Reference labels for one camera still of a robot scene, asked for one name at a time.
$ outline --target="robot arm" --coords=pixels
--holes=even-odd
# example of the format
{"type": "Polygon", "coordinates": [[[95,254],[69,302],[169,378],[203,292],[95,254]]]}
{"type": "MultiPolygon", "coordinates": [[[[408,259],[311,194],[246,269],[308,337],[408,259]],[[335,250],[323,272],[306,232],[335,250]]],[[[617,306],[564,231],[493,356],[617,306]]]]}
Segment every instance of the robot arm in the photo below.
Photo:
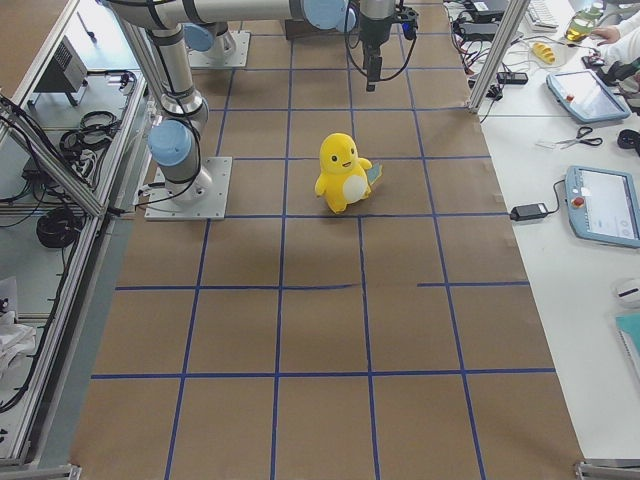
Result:
{"type": "Polygon", "coordinates": [[[412,8],[405,7],[402,0],[397,6],[395,0],[361,0],[359,39],[362,42],[368,92],[375,90],[375,82],[383,80],[380,47],[389,40],[391,26],[401,24],[404,37],[415,41],[417,19],[418,14],[412,8]]]}
{"type": "Polygon", "coordinates": [[[127,22],[148,30],[181,23],[204,25],[234,20],[302,20],[322,29],[344,18],[340,0],[106,0],[127,22]]]}
{"type": "Polygon", "coordinates": [[[331,29],[341,28],[348,9],[347,0],[106,1],[123,24],[130,24],[127,30],[131,25],[146,30],[152,58],[145,42],[134,44],[145,60],[139,61],[142,73],[156,83],[154,93],[165,111],[165,121],[151,130],[149,150],[164,174],[169,198],[184,204],[203,198],[212,179],[199,148],[208,108],[193,83],[183,23],[306,19],[317,28],[331,29]]]}

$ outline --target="person's hand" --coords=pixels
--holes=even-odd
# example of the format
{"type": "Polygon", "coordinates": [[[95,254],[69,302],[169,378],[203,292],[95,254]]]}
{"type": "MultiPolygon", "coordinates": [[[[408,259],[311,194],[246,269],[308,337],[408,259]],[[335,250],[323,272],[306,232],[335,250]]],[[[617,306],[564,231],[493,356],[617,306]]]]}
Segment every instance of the person's hand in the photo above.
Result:
{"type": "Polygon", "coordinates": [[[591,31],[591,35],[598,36],[602,39],[598,42],[598,46],[606,45],[607,43],[616,43],[620,40],[620,31],[614,26],[594,28],[591,31]]]}

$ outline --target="tablet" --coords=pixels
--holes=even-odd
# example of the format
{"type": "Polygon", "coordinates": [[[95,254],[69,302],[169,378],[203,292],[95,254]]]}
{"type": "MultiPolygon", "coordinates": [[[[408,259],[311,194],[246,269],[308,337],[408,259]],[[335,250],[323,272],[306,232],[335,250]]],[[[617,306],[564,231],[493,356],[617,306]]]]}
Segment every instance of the tablet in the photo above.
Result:
{"type": "Polygon", "coordinates": [[[572,166],[565,187],[569,223],[578,237],[640,248],[640,209],[631,175],[572,166]]]}
{"type": "Polygon", "coordinates": [[[615,96],[591,70],[550,73],[547,86],[581,123],[619,120],[631,115],[626,102],[615,96]]]}

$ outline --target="yellow plush toy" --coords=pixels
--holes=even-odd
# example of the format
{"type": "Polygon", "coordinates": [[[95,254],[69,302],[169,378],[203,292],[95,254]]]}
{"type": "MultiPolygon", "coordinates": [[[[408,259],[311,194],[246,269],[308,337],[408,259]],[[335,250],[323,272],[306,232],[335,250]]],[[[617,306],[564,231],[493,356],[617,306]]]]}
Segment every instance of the yellow plush toy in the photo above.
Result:
{"type": "Polygon", "coordinates": [[[316,195],[324,196],[333,213],[344,212],[347,205],[367,198],[371,193],[365,170],[372,168],[366,158],[358,157],[353,139],[344,133],[332,133],[320,147],[320,176],[316,195]]]}

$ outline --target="blue cap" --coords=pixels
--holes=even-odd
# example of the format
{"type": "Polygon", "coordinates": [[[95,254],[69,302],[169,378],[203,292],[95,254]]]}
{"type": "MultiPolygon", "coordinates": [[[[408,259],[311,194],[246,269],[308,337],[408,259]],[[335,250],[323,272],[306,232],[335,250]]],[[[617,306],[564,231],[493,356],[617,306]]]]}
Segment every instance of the blue cap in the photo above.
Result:
{"type": "Polygon", "coordinates": [[[211,32],[200,25],[187,23],[184,26],[184,40],[187,46],[198,52],[206,52],[213,47],[214,38],[211,32]]]}
{"type": "Polygon", "coordinates": [[[306,0],[303,5],[304,16],[309,23],[321,30],[344,28],[347,12],[347,0],[306,0]]]}
{"type": "Polygon", "coordinates": [[[163,167],[182,163],[191,151],[191,144],[191,132],[177,120],[166,120],[152,128],[147,140],[153,159],[163,167]]]}

